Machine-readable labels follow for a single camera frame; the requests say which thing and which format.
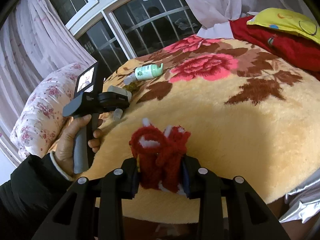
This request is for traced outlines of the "black jacket left forearm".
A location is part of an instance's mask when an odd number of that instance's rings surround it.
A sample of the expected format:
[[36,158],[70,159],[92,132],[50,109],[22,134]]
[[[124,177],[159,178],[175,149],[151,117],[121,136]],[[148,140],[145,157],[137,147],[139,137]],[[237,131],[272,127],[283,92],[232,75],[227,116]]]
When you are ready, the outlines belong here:
[[52,153],[25,159],[1,185],[1,239],[32,239],[72,181]]

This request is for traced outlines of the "person left hand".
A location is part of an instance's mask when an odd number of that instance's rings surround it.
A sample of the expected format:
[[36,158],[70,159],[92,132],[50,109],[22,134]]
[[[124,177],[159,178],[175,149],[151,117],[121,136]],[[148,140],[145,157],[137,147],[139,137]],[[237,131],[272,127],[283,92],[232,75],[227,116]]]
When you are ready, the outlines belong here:
[[[73,160],[73,145],[75,136],[80,131],[80,129],[86,128],[91,118],[92,116],[89,114],[84,117],[74,119],[62,133],[56,151],[53,154],[57,165],[70,177],[73,177],[75,174]],[[97,128],[93,132],[93,139],[88,141],[88,146],[94,153],[97,153],[100,149],[100,137],[102,135],[102,130]]]

